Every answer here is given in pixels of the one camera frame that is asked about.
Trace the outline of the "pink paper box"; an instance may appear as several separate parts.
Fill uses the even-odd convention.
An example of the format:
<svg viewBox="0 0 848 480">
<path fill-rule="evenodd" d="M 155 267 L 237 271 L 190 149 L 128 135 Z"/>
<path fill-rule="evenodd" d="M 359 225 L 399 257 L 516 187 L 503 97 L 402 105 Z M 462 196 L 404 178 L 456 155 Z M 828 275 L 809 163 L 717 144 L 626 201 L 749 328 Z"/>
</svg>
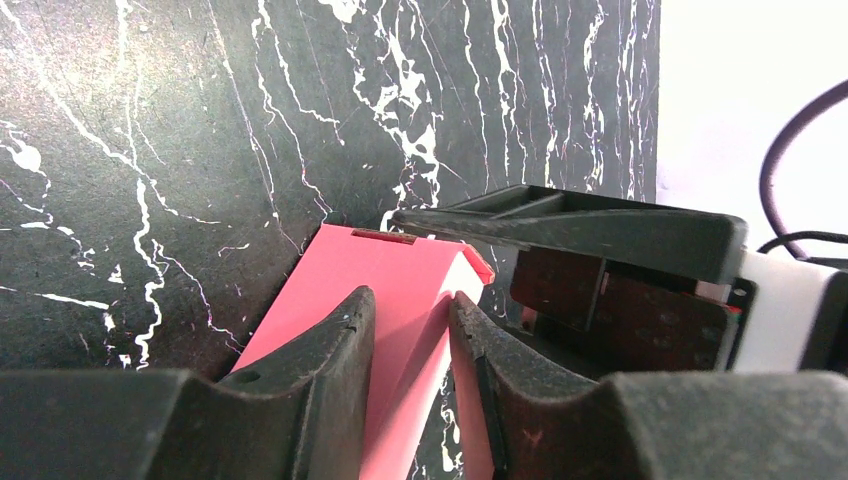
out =
<svg viewBox="0 0 848 480">
<path fill-rule="evenodd" d="M 478 301 L 495 273 L 469 244 L 324 224 L 234 366 L 305 332 L 353 289 L 376 300 L 361 479 L 403 479 L 451 361 L 449 304 Z"/>
</svg>

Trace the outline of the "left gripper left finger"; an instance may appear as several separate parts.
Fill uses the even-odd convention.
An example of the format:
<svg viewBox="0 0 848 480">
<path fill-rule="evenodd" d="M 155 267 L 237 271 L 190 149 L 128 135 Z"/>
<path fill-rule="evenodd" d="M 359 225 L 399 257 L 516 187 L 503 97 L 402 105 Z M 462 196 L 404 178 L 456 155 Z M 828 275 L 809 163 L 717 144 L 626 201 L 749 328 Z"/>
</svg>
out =
<svg viewBox="0 0 848 480">
<path fill-rule="evenodd" d="M 1 376 L 5 479 L 355 479 L 376 302 L 328 316 L 216 383 L 188 370 Z"/>
</svg>

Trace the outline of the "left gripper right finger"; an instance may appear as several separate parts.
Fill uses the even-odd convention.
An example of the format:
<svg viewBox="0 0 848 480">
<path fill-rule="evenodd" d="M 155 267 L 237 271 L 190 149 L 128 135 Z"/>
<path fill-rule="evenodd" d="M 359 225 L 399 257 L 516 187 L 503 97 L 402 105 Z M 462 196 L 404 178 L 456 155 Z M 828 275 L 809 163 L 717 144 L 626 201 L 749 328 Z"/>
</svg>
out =
<svg viewBox="0 0 848 480">
<path fill-rule="evenodd" d="M 593 381 L 499 328 L 465 294 L 449 317 L 469 479 L 843 479 L 847 380 L 616 373 Z"/>
</svg>

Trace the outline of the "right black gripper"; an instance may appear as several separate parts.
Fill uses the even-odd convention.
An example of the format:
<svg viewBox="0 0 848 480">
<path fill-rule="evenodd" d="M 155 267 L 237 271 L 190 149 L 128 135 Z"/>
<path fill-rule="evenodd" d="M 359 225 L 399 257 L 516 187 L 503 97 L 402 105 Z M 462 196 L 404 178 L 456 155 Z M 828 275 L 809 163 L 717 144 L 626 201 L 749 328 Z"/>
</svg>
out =
<svg viewBox="0 0 848 480">
<path fill-rule="evenodd" d="M 748 226 L 733 215 L 514 185 L 391 221 L 536 247 L 519 252 L 510 285 L 523 329 L 602 371 L 731 371 L 756 299 L 743 278 L 726 302 L 698 289 L 741 268 Z"/>
</svg>

